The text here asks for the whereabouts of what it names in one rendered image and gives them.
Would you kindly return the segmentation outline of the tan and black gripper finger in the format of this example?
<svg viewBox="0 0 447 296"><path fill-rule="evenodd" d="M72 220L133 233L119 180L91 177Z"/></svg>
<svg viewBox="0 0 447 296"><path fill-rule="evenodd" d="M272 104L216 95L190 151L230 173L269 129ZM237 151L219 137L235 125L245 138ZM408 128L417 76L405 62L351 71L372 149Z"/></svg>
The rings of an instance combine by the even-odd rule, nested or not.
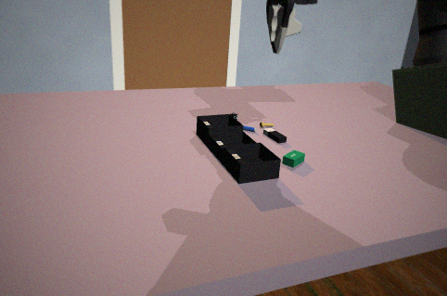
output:
<svg viewBox="0 0 447 296"><path fill-rule="evenodd" d="M267 24L269 29L269 35L270 35L270 42L273 49L273 52L275 53L275 46L274 46L274 40L275 40L275 30L277 26L277 11L281 6L273 5L273 1L267 0L266 3L266 16L267 16Z"/></svg>
<svg viewBox="0 0 447 296"><path fill-rule="evenodd" d="M299 33L302 25L295 19L294 0L283 0L277 11L277 27L275 30L275 53L279 54L285 37Z"/></svg>

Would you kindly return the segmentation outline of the black rack of bins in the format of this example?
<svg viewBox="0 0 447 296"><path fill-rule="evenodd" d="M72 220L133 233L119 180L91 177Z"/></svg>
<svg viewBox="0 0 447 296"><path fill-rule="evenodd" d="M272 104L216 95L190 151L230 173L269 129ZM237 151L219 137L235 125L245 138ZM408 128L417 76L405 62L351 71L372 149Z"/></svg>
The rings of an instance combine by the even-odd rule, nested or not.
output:
<svg viewBox="0 0 447 296"><path fill-rule="evenodd" d="M239 184L279 178L279 159L230 114L197 116L197 136Z"/></svg>

